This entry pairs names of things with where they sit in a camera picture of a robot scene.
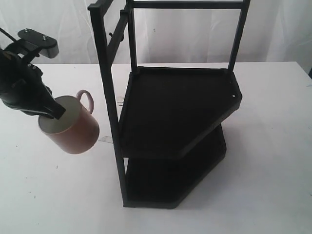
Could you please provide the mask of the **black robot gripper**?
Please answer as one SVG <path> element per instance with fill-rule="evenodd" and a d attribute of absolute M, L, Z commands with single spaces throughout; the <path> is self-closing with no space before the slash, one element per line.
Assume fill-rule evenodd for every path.
<path fill-rule="evenodd" d="M 41 79 L 43 72 L 22 58 L 0 50 L 0 99 L 9 108 L 27 115 L 60 119 L 66 109 L 51 96 Z"/>

